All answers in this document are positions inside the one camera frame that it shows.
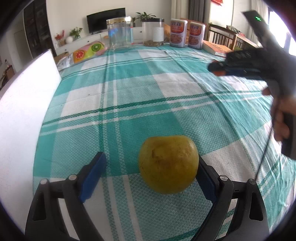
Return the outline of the person's right hand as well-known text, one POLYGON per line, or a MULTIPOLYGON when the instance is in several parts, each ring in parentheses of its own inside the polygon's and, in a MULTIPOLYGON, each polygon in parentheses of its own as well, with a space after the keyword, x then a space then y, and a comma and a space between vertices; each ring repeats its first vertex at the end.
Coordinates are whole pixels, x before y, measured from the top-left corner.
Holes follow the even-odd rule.
POLYGON ((274 139, 282 142, 290 137, 290 128, 284 121, 284 114, 295 115, 295 95, 283 98, 273 97, 270 114, 273 118, 274 139))

